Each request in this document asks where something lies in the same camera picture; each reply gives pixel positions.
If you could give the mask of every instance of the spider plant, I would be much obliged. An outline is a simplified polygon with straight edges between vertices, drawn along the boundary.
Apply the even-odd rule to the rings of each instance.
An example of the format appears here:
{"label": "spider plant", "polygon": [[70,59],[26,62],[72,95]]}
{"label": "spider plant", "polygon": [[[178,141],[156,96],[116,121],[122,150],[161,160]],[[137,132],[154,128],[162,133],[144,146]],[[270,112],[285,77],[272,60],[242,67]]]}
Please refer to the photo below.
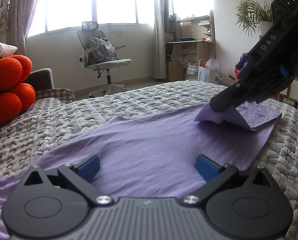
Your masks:
{"label": "spider plant", "polygon": [[239,28],[242,26],[248,36],[260,28],[260,22],[273,21],[271,4],[268,5],[266,0],[264,6],[253,0],[239,0],[236,10],[236,25],[239,24]]}

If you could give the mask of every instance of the office chair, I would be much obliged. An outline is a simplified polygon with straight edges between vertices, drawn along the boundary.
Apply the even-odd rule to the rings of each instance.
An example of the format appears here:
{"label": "office chair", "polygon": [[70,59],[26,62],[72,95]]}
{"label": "office chair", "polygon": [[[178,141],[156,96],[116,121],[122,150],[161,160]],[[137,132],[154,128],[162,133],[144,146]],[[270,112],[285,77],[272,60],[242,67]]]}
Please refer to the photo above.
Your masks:
{"label": "office chair", "polygon": [[[92,69],[93,71],[98,71],[98,78],[101,77],[101,74],[104,70],[107,70],[107,82],[105,86],[102,88],[93,91],[89,94],[89,98],[95,96],[102,96],[102,95],[112,95],[119,92],[129,91],[130,89],[125,88],[125,85],[116,85],[111,83],[111,76],[109,70],[111,68],[119,68],[122,66],[128,66],[132,62],[131,59],[119,59],[113,61],[107,61],[103,63],[93,63],[93,55],[92,51],[98,49],[99,47],[92,47],[89,48],[89,39],[93,36],[99,36],[101,38],[105,38],[104,32],[98,30],[98,23],[97,22],[87,22],[83,21],[81,30],[76,30],[76,33],[79,37],[81,45],[83,47],[83,54],[80,58],[80,61],[83,62],[82,68],[84,71]],[[116,50],[126,47],[126,45],[115,47]]]}

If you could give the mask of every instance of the chair headrest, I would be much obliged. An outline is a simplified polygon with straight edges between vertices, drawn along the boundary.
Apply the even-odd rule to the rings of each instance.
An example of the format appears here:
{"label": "chair headrest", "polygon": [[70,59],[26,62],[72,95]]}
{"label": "chair headrest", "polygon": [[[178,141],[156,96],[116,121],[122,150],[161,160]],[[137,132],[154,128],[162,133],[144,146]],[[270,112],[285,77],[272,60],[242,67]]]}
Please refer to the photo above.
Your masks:
{"label": "chair headrest", "polygon": [[95,21],[82,21],[81,30],[92,32],[99,28],[99,24]]}

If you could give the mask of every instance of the window frame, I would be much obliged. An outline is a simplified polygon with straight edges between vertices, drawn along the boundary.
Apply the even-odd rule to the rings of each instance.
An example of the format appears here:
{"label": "window frame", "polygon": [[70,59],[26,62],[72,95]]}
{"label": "window frame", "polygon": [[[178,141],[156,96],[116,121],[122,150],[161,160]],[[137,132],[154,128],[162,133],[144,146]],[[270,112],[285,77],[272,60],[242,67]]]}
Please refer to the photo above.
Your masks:
{"label": "window frame", "polygon": [[[97,0],[92,0],[92,7],[91,8],[92,8],[92,20],[97,21]],[[49,34],[53,34],[53,33],[70,31],[70,30],[77,30],[77,29],[81,28],[81,25],[79,25],[79,26],[66,27],[66,28],[62,28],[62,29],[48,31],[47,12],[48,12],[48,2],[46,3],[46,7],[45,7],[45,23],[44,23],[45,29],[44,29],[44,33],[39,33],[39,34],[36,34],[36,35],[32,35],[30,37],[26,37],[26,40],[29,40],[29,39],[35,38],[35,37],[39,37],[39,36],[42,36],[42,35],[49,35]],[[147,23],[139,23],[137,0],[135,0],[135,19],[136,19],[136,23],[104,23],[104,24],[99,24],[99,28],[100,27],[114,27],[114,26],[142,26],[142,25],[150,26],[150,24],[147,24]]]}

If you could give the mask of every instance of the window sill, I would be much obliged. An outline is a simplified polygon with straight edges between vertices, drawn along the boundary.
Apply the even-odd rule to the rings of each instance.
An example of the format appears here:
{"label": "window sill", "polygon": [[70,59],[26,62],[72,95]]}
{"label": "window sill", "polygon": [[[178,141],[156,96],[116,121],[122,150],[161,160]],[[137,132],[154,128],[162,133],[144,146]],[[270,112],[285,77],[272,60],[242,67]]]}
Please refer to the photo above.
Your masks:
{"label": "window sill", "polygon": [[[106,24],[99,24],[99,30],[101,28],[110,28],[110,27],[119,27],[119,26],[152,26],[150,24],[140,24],[140,23],[106,23]],[[75,27],[67,27],[63,29],[58,29],[58,30],[53,30],[45,33],[39,33],[30,37],[27,37],[26,40],[30,40],[31,38],[36,38],[44,35],[49,35],[53,33],[58,33],[58,32],[64,32],[64,31],[71,31],[71,30],[78,30],[80,29],[81,26],[75,26]]]}

